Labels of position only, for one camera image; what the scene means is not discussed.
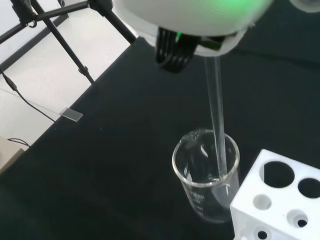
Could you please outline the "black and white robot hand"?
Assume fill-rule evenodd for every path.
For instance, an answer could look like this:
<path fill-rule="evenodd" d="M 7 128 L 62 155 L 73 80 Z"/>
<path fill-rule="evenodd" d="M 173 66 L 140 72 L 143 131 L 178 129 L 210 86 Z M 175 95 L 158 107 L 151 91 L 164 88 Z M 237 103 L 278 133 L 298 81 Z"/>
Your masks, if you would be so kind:
<path fill-rule="evenodd" d="M 115 0 L 114 12 L 155 48 L 155 61 L 181 72 L 194 55 L 232 51 L 271 0 Z"/>

